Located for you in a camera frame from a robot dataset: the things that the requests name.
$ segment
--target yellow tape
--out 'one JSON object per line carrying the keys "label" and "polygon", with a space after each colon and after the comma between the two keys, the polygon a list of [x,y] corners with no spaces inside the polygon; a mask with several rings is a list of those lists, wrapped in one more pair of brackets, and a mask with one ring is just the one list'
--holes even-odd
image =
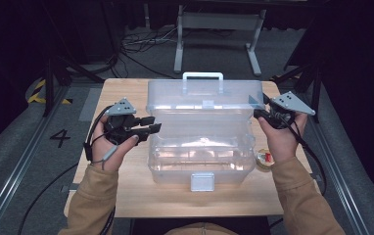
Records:
{"label": "yellow tape", "polygon": [[[45,104],[46,103],[46,99],[38,97],[38,93],[40,93],[41,88],[43,88],[43,86],[45,84],[46,84],[46,80],[44,78],[41,78],[41,80],[35,86],[34,91],[32,92],[30,98],[28,98],[28,102],[29,103],[33,103],[33,102],[35,102],[35,103],[41,103],[41,104]],[[64,99],[62,101],[62,104],[64,104],[64,105],[71,105],[72,102],[73,102],[73,99]]]}

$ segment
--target plastic box lid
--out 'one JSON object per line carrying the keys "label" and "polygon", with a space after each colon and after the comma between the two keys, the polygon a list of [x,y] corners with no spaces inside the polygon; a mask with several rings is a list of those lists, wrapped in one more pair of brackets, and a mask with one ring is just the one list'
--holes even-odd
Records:
{"label": "plastic box lid", "polygon": [[264,109],[258,80],[150,80],[147,112],[159,110]]}

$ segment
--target white handle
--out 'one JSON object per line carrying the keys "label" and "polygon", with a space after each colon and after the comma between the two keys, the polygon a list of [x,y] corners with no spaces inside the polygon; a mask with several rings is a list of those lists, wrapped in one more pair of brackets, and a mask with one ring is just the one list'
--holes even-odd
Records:
{"label": "white handle", "polygon": [[183,73],[183,93],[187,93],[187,77],[218,77],[218,93],[223,93],[223,73],[221,72],[200,72],[186,71]]}
{"label": "white handle", "polygon": [[223,80],[223,73],[221,72],[200,72],[200,71],[186,71],[183,73],[183,80],[189,76],[195,77],[218,77],[218,80]]}

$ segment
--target box latch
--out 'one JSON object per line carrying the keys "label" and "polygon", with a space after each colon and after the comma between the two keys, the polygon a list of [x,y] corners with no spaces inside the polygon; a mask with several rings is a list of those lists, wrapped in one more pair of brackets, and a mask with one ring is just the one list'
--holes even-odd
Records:
{"label": "box latch", "polygon": [[214,174],[212,172],[196,172],[191,174],[192,192],[214,191]]}

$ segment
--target hand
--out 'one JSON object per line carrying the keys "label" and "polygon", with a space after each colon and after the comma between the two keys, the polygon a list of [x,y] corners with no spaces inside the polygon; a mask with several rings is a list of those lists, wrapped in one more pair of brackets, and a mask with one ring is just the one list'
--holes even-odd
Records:
{"label": "hand", "polygon": [[[267,137],[269,152],[276,162],[288,160],[296,155],[299,143],[291,130],[288,128],[275,129],[263,117],[260,117],[257,120]],[[297,124],[301,137],[303,137],[304,134],[306,121],[306,114],[296,113],[295,123]],[[291,126],[295,132],[298,133],[295,124],[293,123]]]}
{"label": "hand", "polygon": [[[92,141],[97,137],[104,134],[104,124],[107,121],[108,117],[103,116],[99,120],[98,124],[93,131]],[[111,157],[104,162],[103,170],[108,171],[118,171],[120,166],[123,162],[123,157],[125,157],[126,153],[131,150],[136,143],[138,142],[138,136],[133,135],[132,137],[128,138],[125,142],[121,143],[117,150],[111,155]],[[111,143],[109,140],[105,138],[105,136],[100,137],[92,145],[92,154],[93,154],[93,163],[100,161],[105,154],[110,151],[115,144]],[[93,164],[95,167],[102,169],[102,163],[95,163]]]}

